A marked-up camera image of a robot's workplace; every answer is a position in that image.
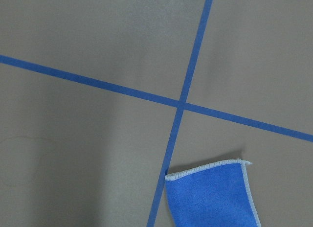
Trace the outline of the blue microfiber towel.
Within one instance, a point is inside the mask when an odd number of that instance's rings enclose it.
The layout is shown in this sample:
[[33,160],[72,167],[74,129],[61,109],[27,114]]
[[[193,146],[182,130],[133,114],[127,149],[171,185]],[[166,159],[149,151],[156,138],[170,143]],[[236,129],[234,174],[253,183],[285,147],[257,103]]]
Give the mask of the blue microfiber towel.
[[222,160],[165,176],[177,227],[261,226],[241,159]]

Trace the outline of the blue tape line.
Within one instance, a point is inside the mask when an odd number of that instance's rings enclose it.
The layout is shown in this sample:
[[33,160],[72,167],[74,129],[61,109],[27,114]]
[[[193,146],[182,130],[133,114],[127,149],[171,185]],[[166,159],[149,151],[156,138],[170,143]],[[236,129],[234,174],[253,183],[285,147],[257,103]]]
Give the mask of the blue tape line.
[[[178,100],[175,100],[172,98],[168,98],[168,97],[164,97],[164,96],[160,96],[160,95],[156,95],[156,94],[152,94],[152,93],[148,93],[148,92],[144,92],[144,91],[131,89],[128,87],[108,83],[105,81],[85,77],[82,75],[78,75],[78,74],[74,74],[74,73],[70,73],[70,72],[66,72],[66,71],[62,71],[62,70],[58,70],[58,69],[54,69],[54,68],[50,68],[50,67],[45,67],[45,66],[38,65],[35,63],[15,59],[12,57],[7,57],[7,56],[1,55],[0,56],[0,62],[2,64],[6,64],[9,66],[26,69],[26,70],[33,71],[33,72],[38,72],[41,74],[53,76],[53,77],[60,78],[60,79],[65,79],[68,81],[72,81],[75,83],[79,83],[79,84],[83,84],[83,85],[87,85],[87,86],[91,86],[91,87],[95,87],[95,88],[99,88],[99,89],[103,89],[103,90],[113,91],[116,93],[120,93],[120,94],[124,94],[124,95],[128,95],[128,96],[132,96],[135,98],[148,100],[148,101],[159,103],[159,104],[166,105],[166,106],[171,106],[171,107],[176,108],[181,104]],[[265,130],[265,131],[269,131],[269,132],[273,132],[273,133],[277,133],[277,134],[281,134],[281,135],[290,136],[290,137],[297,138],[300,140],[305,140],[305,141],[309,141],[309,142],[313,141],[313,136],[311,134],[307,134],[307,133],[300,132],[300,131],[295,131],[292,129],[268,124],[265,122],[257,121],[254,119],[250,119],[250,118],[246,118],[246,117],[242,117],[242,116],[238,116],[238,115],[234,115],[234,114],[230,114],[230,113],[221,112],[218,110],[202,107],[199,105],[194,105],[191,103],[184,103],[183,108],[187,111],[191,111],[194,113],[203,114],[203,115],[215,117],[218,119],[223,119],[226,121],[238,123],[241,125],[246,125],[246,126],[258,128],[261,130]]]

